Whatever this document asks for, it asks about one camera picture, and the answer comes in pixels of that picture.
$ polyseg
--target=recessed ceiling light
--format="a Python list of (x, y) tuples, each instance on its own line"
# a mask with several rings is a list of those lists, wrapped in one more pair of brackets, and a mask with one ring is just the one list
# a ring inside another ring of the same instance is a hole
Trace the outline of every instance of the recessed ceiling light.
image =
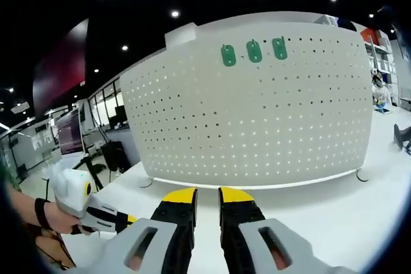
[(171, 12), (171, 16), (174, 17), (174, 18), (177, 18), (178, 16), (180, 16), (180, 12), (177, 11), (177, 10), (174, 10), (174, 11)]

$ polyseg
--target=white floor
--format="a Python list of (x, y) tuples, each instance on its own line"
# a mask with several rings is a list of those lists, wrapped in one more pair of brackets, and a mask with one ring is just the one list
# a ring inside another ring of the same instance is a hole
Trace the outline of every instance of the white floor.
[[(103, 164), (107, 167), (105, 159), (103, 156), (96, 157), (93, 164)], [(21, 184), (20, 188), (24, 194), (27, 194), (33, 198), (45, 198), (46, 197), (46, 181), (42, 179), (43, 170), (48, 169), (49, 164), (43, 162), (29, 171), (29, 177), (25, 179)], [(88, 171), (87, 166), (84, 164), (79, 167), (80, 170)], [(104, 187), (109, 184), (110, 171), (105, 168), (100, 173), (98, 173), (98, 178)], [(117, 177), (116, 172), (111, 173), (111, 180), (113, 181)], [(54, 201), (54, 194), (52, 188), (49, 187), (48, 200)]]

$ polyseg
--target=pegboard panel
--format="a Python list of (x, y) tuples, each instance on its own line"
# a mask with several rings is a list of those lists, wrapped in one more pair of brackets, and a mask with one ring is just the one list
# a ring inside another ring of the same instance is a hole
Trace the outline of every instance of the pegboard panel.
[(371, 83), (361, 36), (260, 23), (188, 42), (121, 88), (150, 176), (209, 185), (321, 179), (363, 164)]

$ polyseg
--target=table surface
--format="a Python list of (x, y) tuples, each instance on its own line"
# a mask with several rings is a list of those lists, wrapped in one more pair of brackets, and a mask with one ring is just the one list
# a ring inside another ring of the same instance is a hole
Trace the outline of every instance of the table surface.
[[(306, 238), (314, 255), (331, 266), (364, 270), (385, 249), (408, 207), (411, 157), (393, 143), (393, 126), (410, 126), (411, 113), (391, 109), (391, 114), (373, 112), (369, 147), (359, 172), (368, 182), (351, 174), (300, 187), (249, 191), (266, 218), (276, 218)], [(139, 188), (145, 178), (140, 162), (98, 197), (122, 212), (150, 218), (167, 193), (182, 187), (154, 182)], [(217, 191), (199, 189), (195, 247), (188, 273), (228, 273), (218, 222)], [(77, 266), (92, 263), (108, 241), (97, 233), (64, 235), (63, 239)]]

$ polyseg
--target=black wristband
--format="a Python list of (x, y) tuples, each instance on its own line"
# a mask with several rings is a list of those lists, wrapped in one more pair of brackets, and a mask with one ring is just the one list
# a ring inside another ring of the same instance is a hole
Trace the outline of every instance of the black wristband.
[(46, 213), (44, 213), (44, 204), (46, 202), (50, 201), (42, 198), (36, 198), (34, 203), (34, 211), (36, 212), (37, 220), (39, 221), (40, 226), (44, 229), (52, 230), (47, 221)]

